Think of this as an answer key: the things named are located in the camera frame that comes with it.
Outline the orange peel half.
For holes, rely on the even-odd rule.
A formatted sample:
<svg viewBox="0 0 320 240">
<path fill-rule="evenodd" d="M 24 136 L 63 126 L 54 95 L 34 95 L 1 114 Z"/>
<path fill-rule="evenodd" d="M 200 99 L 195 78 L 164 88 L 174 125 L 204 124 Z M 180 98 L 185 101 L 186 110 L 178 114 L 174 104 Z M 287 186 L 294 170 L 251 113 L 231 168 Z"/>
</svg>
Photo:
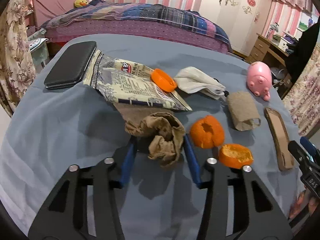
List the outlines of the orange peel half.
<svg viewBox="0 0 320 240">
<path fill-rule="evenodd" d="M 225 140 L 222 125 L 212 115 L 207 115 L 193 123 L 189 135 L 196 147 L 204 149 L 219 147 Z"/>
<path fill-rule="evenodd" d="M 239 144 L 222 145 L 218 158 L 223 165 L 236 169 L 241 169 L 245 165 L 252 165 L 254 160 L 250 149 Z"/>
</svg>

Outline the brown cardboard tube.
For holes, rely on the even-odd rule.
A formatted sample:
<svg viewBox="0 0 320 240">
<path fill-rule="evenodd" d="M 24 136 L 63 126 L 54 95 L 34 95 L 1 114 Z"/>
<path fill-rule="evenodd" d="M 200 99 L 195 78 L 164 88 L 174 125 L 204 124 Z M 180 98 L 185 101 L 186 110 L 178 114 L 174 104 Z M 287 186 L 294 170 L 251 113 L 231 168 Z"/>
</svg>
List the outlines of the brown cardboard tube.
<svg viewBox="0 0 320 240">
<path fill-rule="evenodd" d="M 255 101 L 249 92 L 238 91 L 227 96 L 233 125 L 238 131 L 253 130 L 261 125 Z"/>
</svg>

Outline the floral curtain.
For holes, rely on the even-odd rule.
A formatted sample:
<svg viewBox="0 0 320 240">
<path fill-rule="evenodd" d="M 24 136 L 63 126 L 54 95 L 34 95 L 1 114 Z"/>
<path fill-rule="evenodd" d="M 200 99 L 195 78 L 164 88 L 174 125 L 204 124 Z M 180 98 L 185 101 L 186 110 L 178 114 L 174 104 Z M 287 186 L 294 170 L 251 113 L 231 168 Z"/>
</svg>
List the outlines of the floral curtain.
<svg viewBox="0 0 320 240">
<path fill-rule="evenodd" d="M 10 0 L 1 14 L 1 106 L 8 116 L 36 77 L 24 10 L 25 0 Z"/>
</svg>

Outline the small green bedside stool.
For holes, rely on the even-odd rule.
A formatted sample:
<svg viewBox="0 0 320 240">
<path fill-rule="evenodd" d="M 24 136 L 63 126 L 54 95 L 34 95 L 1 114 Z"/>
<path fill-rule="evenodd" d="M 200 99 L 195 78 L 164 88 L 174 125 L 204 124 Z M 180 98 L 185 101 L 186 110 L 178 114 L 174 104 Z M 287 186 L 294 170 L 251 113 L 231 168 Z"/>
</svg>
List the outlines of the small green bedside stool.
<svg viewBox="0 0 320 240">
<path fill-rule="evenodd" d="M 47 48 L 46 30 L 41 28 L 28 36 L 28 45 L 36 71 L 39 73 L 50 61 Z"/>
</svg>

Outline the black wallet case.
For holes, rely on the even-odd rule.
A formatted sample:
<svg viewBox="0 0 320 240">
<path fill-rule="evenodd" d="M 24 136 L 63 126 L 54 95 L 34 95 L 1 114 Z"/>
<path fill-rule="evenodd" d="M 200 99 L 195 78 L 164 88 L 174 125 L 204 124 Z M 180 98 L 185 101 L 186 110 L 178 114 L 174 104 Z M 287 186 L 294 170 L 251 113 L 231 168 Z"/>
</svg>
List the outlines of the black wallet case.
<svg viewBox="0 0 320 240">
<path fill-rule="evenodd" d="M 44 80 L 48 90 L 72 87 L 84 77 L 85 70 L 97 48 L 95 41 L 69 46 Z"/>
</svg>

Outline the tan phone case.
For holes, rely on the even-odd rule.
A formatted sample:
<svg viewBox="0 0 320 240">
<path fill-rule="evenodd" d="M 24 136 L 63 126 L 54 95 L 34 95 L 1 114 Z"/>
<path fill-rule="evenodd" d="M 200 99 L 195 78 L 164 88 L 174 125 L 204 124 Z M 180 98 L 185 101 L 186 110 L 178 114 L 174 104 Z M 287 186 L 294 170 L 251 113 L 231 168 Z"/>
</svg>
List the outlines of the tan phone case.
<svg viewBox="0 0 320 240">
<path fill-rule="evenodd" d="M 294 167 L 294 158 L 288 150 L 289 135 L 281 114 L 270 107 L 264 108 L 264 115 L 267 119 L 276 148 L 277 162 L 280 171 L 288 171 Z"/>
</svg>

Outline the wooden desk with drawers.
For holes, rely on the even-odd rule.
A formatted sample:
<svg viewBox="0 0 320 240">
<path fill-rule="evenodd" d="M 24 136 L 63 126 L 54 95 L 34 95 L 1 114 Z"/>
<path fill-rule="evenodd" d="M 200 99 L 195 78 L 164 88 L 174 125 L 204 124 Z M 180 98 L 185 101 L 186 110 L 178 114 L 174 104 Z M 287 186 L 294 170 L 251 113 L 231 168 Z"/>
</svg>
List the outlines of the wooden desk with drawers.
<svg viewBox="0 0 320 240">
<path fill-rule="evenodd" d="M 267 64 L 272 74 L 272 84 L 281 100 L 292 87 L 291 75 L 287 71 L 285 60 L 288 55 L 267 38 L 257 34 L 255 44 L 245 61 L 253 63 L 261 61 Z"/>
</svg>

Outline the yellow duck plush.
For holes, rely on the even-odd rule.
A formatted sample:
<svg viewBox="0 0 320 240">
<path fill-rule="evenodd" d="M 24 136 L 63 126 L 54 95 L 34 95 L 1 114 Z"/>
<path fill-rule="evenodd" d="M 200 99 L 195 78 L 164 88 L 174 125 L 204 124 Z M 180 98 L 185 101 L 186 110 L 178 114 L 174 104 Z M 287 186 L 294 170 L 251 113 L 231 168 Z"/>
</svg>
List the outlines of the yellow duck plush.
<svg viewBox="0 0 320 240">
<path fill-rule="evenodd" d="M 74 7 L 75 8 L 80 8 L 80 7 L 84 7 L 88 5 L 88 1 L 87 0 L 75 0 L 74 1 Z"/>
</svg>

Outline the white wardrobe with decals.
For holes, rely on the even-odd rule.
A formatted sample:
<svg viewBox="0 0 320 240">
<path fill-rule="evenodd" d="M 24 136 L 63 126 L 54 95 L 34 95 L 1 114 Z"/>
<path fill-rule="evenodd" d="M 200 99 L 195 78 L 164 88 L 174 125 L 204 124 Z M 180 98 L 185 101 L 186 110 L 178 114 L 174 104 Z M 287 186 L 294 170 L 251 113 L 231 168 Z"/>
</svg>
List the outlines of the white wardrobe with decals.
<svg viewBox="0 0 320 240">
<path fill-rule="evenodd" d="M 272 0 L 202 0 L 199 13 L 219 25 L 234 51 L 248 56 L 263 33 Z"/>
</svg>

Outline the pink pig toy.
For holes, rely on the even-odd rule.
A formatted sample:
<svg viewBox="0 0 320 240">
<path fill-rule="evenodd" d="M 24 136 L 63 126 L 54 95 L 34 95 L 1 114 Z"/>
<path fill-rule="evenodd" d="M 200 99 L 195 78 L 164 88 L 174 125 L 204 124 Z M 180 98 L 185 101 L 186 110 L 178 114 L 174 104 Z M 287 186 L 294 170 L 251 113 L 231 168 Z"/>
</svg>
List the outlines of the pink pig toy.
<svg viewBox="0 0 320 240">
<path fill-rule="evenodd" d="M 272 74 L 268 65 L 261 61 L 253 62 L 248 67 L 247 87 L 257 97 L 264 101 L 270 100 L 272 87 Z"/>
</svg>

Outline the patchwork plaid quilt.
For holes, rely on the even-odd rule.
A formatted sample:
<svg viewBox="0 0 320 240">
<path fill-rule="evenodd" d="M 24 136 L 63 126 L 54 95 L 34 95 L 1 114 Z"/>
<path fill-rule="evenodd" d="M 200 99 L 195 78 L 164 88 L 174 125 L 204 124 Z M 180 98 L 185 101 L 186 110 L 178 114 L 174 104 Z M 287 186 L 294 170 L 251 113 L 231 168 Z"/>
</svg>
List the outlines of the patchwork plaid quilt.
<svg viewBox="0 0 320 240">
<path fill-rule="evenodd" d="M 161 4 L 109 3 L 93 0 L 42 24 L 49 33 L 73 29 L 76 35 L 111 33 L 180 42 L 227 53 L 228 35 L 198 12 Z"/>
</svg>

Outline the printed snack wrapper bag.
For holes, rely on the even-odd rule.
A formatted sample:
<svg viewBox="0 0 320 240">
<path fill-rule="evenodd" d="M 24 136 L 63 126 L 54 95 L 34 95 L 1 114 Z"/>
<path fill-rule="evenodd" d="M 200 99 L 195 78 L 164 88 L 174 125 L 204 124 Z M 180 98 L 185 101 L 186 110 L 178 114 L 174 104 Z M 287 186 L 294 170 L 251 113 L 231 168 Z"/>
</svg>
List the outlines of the printed snack wrapper bag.
<svg viewBox="0 0 320 240">
<path fill-rule="evenodd" d="M 151 79 L 152 68 L 107 56 L 96 50 L 86 68 L 83 84 L 96 89 L 112 103 L 126 103 L 175 111 L 192 108 L 178 92 L 165 92 Z"/>
</svg>

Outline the orange bottle cap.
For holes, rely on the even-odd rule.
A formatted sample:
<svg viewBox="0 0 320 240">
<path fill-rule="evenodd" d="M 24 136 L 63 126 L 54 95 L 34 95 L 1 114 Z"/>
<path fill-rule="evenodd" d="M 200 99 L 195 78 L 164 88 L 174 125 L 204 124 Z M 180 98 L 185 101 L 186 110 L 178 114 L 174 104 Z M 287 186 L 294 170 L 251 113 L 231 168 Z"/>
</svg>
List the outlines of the orange bottle cap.
<svg viewBox="0 0 320 240">
<path fill-rule="evenodd" d="M 151 73 L 152 81 L 163 91 L 173 92 L 177 88 L 176 82 L 166 72 L 156 68 Z"/>
</svg>

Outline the beige cloth cap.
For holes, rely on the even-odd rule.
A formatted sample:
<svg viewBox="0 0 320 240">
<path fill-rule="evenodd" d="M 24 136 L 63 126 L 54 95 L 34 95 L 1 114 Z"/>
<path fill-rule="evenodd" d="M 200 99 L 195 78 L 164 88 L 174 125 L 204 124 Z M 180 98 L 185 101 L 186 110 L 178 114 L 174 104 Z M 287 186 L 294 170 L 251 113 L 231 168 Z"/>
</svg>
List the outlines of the beige cloth cap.
<svg viewBox="0 0 320 240">
<path fill-rule="evenodd" d="M 174 81 L 187 94 L 201 92 L 215 100 L 219 100 L 227 92 L 219 81 L 195 67 L 183 68 L 176 74 Z"/>
</svg>

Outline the bed with purple sheet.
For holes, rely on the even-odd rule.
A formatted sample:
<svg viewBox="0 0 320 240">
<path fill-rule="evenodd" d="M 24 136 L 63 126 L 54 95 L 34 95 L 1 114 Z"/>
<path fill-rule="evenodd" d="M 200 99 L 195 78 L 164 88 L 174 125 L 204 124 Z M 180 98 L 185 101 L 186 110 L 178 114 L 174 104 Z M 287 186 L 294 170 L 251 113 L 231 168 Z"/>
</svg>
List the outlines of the bed with purple sheet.
<svg viewBox="0 0 320 240">
<path fill-rule="evenodd" d="M 134 35 L 231 52 L 228 35 L 198 12 L 160 4 L 32 0 L 35 23 L 53 43 L 91 34 Z"/>
</svg>

